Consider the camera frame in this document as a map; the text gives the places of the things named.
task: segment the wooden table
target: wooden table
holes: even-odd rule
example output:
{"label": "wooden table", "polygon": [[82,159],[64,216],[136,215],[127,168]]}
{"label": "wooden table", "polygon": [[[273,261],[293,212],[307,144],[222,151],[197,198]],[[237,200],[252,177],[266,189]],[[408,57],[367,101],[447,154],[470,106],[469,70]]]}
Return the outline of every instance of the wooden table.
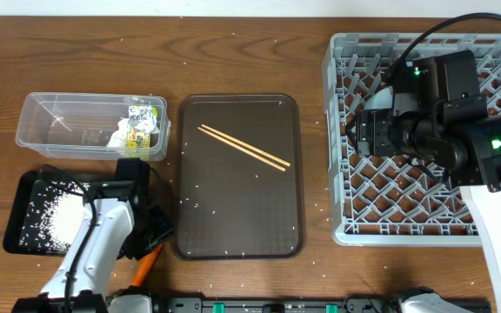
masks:
{"label": "wooden table", "polygon": [[[159,95],[177,122],[189,95],[283,92],[299,105],[306,245],[281,261],[184,262],[169,246],[147,284],[165,295],[202,291],[220,297],[344,298],[389,295],[429,286],[444,297],[493,301],[481,249],[341,247],[331,239],[327,135],[321,62],[338,32],[422,32],[436,19],[0,17],[0,312],[36,296],[59,257],[3,251],[2,239],[19,177],[42,163],[70,170],[115,169],[115,162],[45,159],[15,144],[23,100],[32,91]],[[501,24],[468,22],[449,32],[501,32]],[[175,127],[166,162],[173,177]],[[120,260],[110,291],[129,285],[136,262]]]}

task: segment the chopstick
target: chopstick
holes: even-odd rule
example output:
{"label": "chopstick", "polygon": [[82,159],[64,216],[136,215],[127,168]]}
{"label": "chopstick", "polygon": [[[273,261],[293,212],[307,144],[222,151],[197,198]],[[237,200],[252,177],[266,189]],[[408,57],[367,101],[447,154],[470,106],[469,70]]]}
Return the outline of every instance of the chopstick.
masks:
{"label": "chopstick", "polygon": [[231,137],[231,136],[229,136],[229,135],[227,135],[227,134],[224,134],[223,132],[221,132],[221,131],[219,131],[219,130],[214,130],[214,129],[213,129],[213,128],[211,128],[210,126],[206,126],[206,125],[202,124],[202,127],[206,128],[206,129],[207,129],[207,130],[209,130],[209,131],[212,131],[212,132],[214,132],[214,133],[218,134],[218,135],[219,135],[219,136],[221,136],[221,137],[227,138],[227,139],[231,140],[231,141],[232,141],[232,142],[234,142],[234,143],[238,143],[238,144],[240,144],[240,145],[244,146],[244,147],[245,147],[245,148],[247,148],[247,149],[253,150],[253,151],[255,151],[255,152],[257,152],[257,153],[259,153],[259,154],[261,154],[261,155],[263,155],[263,156],[265,156],[265,157],[269,157],[270,159],[272,159],[272,160],[274,160],[274,161],[276,161],[276,162],[278,162],[278,163],[281,163],[281,164],[283,164],[283,165],[285,165],[285,166],[287,166],[287,167],[290,167],[290,166],[291,166],[291,164],[290,164],[289,162],[287,162],[287,161],[285,161],[285,160],[282,160],[282,159],[280,159],[280,158],[279,158],[279,157],[277,157],[277,156],[273,156],[273,155],[271,155],[270,153],[268,153],[268,152],[266,152],[266,151],[262,151],[262,150],[260,150],[260,149],[259,149],[259,148],[257,148],[257,147],[251,146],[250,144],[248,144],[248,143],[246,143],[246,142],[242,142],[242,141],[240,141],[240,140],[239,140],[239,139],[237,139],[237,138],[234,138],[234,137]]}
{"label": "chopstick", "polygon": [[245,148],[243,148],[243,147],[241,147],[241,146],[239,146],[239,145],[237,145],[237,144],[234,144],[234,143],[232,143],[231,141],[229,141],[229,140],[227,140],[227,139],[224,139],[224,138],[222,138],[222,137],[220,137],[220,136],[218,136],[218,135],[216,135],[216,134],[214,134],[214,133],[212,133],[212,132],[210,132],[210,131],[208,131],[208,130],[205,130],[205,129],[201,128],[201,127],[197,127],[197,128],[198,128],[198,130],[202,131],[202,132],[203,132],[203,133],[205,133],[206,135],[210,135],[210,136],[212,136],[212,137],[216,138],[217,140],[219,140],[219,141],[221,141],[221,142],[223,142],[223,143],[227,143],[227,144],[229,144],[231,147],[233,147],[233,148],[235,148],[235,149],[238,149],[238,150],[240,150],[240,151],[242,151],[242,152],[244,152],[244,153],[248,154],[248,155],[249,155],[249,156],[251,156],[251,157],[255,157],[256,159],[258,159],[258,160],[260,160],[260,161],[262,161],[262,162],[264,162],[264,163],[266,163],[266,164],[268,164],[268,165],[270,165],[270,166],[273,166],[274,168],[276,168],[276,169],[278,169],[278,170],[285,171],[285,167],[283,167],[283,166],[279,166],[279,165],[277,165],[277,164],[273,163],[272,161],[270,161],[270,160],[268,160],[268,159],[266,159],[266,158],[264,158],[264,157],[261,157],[261,156],[259,156],[258,154],[254,153],[254,152],[252,152],[252,151],[250,151],[250,150],[247,150],[247,149],[245,149]]}

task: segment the orange object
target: orange object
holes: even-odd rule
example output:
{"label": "orange object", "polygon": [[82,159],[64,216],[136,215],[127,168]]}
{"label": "orange object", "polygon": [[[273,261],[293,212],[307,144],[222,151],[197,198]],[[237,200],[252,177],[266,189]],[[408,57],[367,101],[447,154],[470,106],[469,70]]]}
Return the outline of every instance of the orange object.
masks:
{"label": "orange object", "polygon": [[137,273],[135,273],[135,276],[132,278],[132,283],[130,283],[130,285],[137,287],[143,285],[144,280],[146,280],[148,273],[154,266],[154,263],[156,262],[157,257],[160,255],[160,252],[162,252],[163,247],[163,244],[158,245],[151,253],[140,259],[140,261],[138,262]]}

